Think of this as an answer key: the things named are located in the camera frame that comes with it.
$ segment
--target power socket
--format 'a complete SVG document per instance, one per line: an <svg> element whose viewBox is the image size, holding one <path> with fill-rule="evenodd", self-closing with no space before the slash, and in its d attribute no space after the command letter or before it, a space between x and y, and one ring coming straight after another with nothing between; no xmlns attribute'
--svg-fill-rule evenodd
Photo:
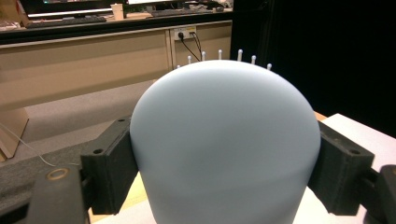
<svg viewBox="0 0 396 224"><path fill-rule="evenodd" d="M176 28L175 29L175 40L179 40L180 37L178 37L178 34L182 33L184 36L184 39L190 39L194 38L194 36L191 33L197 33L197 29L195 26L187 26L183 28Z"/></svg>

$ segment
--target beige cabinet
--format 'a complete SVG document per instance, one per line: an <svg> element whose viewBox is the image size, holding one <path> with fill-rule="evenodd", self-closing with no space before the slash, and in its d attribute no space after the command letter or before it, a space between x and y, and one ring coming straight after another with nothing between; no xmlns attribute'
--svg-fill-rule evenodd
<svg viewBox="0 0 396 224"><path fill-rule="evenodd" d="M231 21L188 26L196 27L206 60L217 59L219 49L230 58ZM28 105L156 79L187 64L190 52L175 40L180 27L0 46L0 120ZM199 53L193 39L185 43ZM19 117L25 124L27 117L13 119Z"/></svg>

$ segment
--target black mount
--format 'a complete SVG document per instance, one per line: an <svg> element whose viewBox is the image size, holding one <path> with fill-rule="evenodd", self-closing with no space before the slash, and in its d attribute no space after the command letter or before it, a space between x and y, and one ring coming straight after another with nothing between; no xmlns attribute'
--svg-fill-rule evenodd
<svg viewBox="0 0 396 224"><path fill-rule="evenodd" d="M40 172L30 200L0 212L0 223L90 223L120 211L138 173L130 119L113 122L81 152L82 167L56 166ZM396 223L396 165L371 168L374 154L319 123L321 146L308 187L337 216L366 209L365 224Z"/></svg>

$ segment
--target white peg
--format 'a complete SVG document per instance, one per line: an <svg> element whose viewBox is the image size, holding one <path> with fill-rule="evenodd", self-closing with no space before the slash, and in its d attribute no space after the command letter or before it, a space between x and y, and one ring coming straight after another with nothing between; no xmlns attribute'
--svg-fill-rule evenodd
<svg viewBox="0 0 396 224"><path fill-rule="evenodd" d="M256 55L251 56L251 63L252 64L256 63Z"/></svg>
<svg viewBox="0 0 396 224"><path fill-rule="evenodd" d="M238 50L238 59L237 59L238 62L242 61L242 52L244 52L244 51L242 51L241 49Z"/></svg>

